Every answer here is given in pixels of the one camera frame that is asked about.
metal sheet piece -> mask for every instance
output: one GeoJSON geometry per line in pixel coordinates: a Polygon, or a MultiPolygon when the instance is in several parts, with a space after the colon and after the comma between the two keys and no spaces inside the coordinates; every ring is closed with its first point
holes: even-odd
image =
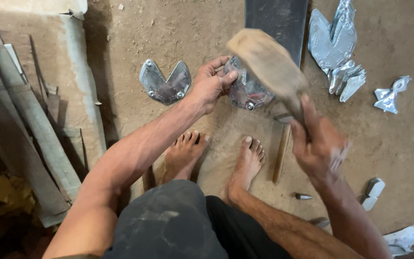
{"type": "Polygon", "coordinates": [[[373,106],[383,109],[385,112],[397,114],[397,93],[407,90],[410,81],[410,76],[403,76],[395,80],[391,89],[376,89],[374,93],[378,101],[373,106]]]}
{"type": "Polygon", "coordinates": [[[322,69],[336,69],[346,63],[356,46],[355,10],[351,0],[341,0],[330,25],[318,9],[309,21],[309,51],[322,69]]]}
{"type": "Polygon", "coordinates": [[[309,52],[327,75],[328,91],[341,94],[341,102],[346,102],[366,79],[362,66],[354,67],[350,60],[357,42],[355,12],[351,0],[340,0],[331,24],[317,9],[309,21],[309,52]]]}
{"type": "Polygon", "coordinates": [[[237,55],[230,58],[223,68],[225,74],[234,70],[237,71],[238,77],[231,85],[228,95],[234,106],[252,111],[272,100],[274,94],[264,88],[237,55]]]}
{"type": "Polygon", "coordinates": [[[354,61],[350,60],[346,62],[346,64],[342,65],[339,68],[336,68],[331,73],[331,80],[330,80],[330,87],[328,88],[328,92],[330,94],[334,94],[335,91],[338,90],[339,86],[341,85],[345,73],[348,69],[353,68],[355,65],[354,61]]]}
{"type": "Polygon", "coordinates": [[[180,61],[165,80],[156,63],[147,59],[140,72],[140,83],[150,98],[169,105],[185,96],[191,85],[191,75],[185,62],[180,61]]]}

wooden handle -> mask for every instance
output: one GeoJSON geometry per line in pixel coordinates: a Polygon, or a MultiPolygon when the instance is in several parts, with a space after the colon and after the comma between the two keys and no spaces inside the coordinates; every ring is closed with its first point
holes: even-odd
{"type": "Polygon", "coordinates": [[[303,107],[301,106],[301,101],[297,94],[292,94],[287,97],[282,98],[282,101],[285,104],[285,107],[288,109],[290,114],[301,123],[303,127],[306,127],[305,124],[305,115],[303,113],[303,107]]]}
{"type": "Polygon", "coordinates": [[[278,183],[281,179],[281,172],[284,166],[285,150],[287,149],[288,139],[290,138],[290,124],[284,123],[282,129],[281,143],[279,144],[279,151],[277,152],[277,162],[274,168],[274,175],[272,177],[273,183],[278,183]]]}

fingernail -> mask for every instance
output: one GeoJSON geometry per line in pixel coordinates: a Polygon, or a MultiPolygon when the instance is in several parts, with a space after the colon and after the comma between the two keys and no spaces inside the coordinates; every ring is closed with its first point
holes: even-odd
{"type": "Polygon", "coordinates": [[[231,79],[236,79],[237,78],[237,71],[233,71],[230,73],[230,78],[231,79]]]}

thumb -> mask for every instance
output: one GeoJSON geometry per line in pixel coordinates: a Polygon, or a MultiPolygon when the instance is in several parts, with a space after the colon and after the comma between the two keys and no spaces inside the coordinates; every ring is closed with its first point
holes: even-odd
{"type": "Polygon", "coordinates": [[[233,84],[234,80],[237,79],[237,71],[231,71],[226,74],[224,77],[220,77],[220,84],[223,89],[229,89],[233,84]]]}
{"type": "Polygon", "coordinates": [[[301,157],[306,152],[306,132],[303,126],[296,120],[290,121],[293,137],[293,153],[296,157],[301,157]]]}

toe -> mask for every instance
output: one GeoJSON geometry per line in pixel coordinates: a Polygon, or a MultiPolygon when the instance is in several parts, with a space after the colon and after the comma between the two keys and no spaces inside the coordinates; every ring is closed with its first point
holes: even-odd
{"type": "Polygon", "coordinates": [[[265,156],[265,154],[263,153],[263,158],[262,158],[262,159],[260,159],[260,164],[264,164],[264,163],[265,163],[265,161],[266,161],[266,156],[265,156]]]}
{"type": "Polygon", "coordinates": [[[191,132],[188,131],[184,134],[183,143],[188,143],[190,141],[190,139],[191,139],[191,132]]]}
{"type": "Polygon", "coordinates": [[[204,148],[206,148],[209,143],[210,143],[210,136],[206,135],[205,133],[202,133],[201,137],[199,138],[199,145],[203,145],[204,148]]]}
{"type": "Polygon", "coordinates": [[[197,139],[199,138],[199,132],[197,131],[197,130],[195,130],[194,132],[193,132],[193,136],[191,137],[191,140],[190,140],[190,142],[192,143],[192,144],[195,144],[196,142],[197,142],[197,139]]]}
{"type": "Polygon", "coordinates": [[[250,148],[252,151],[257,151],[258,147],[260,146],[260,140],[253,139],[252,147],[250,148]]]}
{"type": "Polygon", "coordinates": [[[252,137],[251,136],[245,136],[243,139],[242,139],[242,146],[244,147],[244,148],[250,148],[250,145],[252,144],[252,137]]]}
{"type": "Polygon", "coordinates": [[[177,139],[177,141],[176,141],[175,145],[176,145],[176,146],[181,145],[181,143],[183,143],[183,138],[184,138],[184,134],[181,134],[181,136],[180,136],[180,137],[178,137],[178,139],[177,139]]]}
{"type": "Polygon", "coordinates": [[[258,154],[258,159],[261,160],[263,157],[265,157],[265,151],[261,150],[261,152],[258,154]]]}

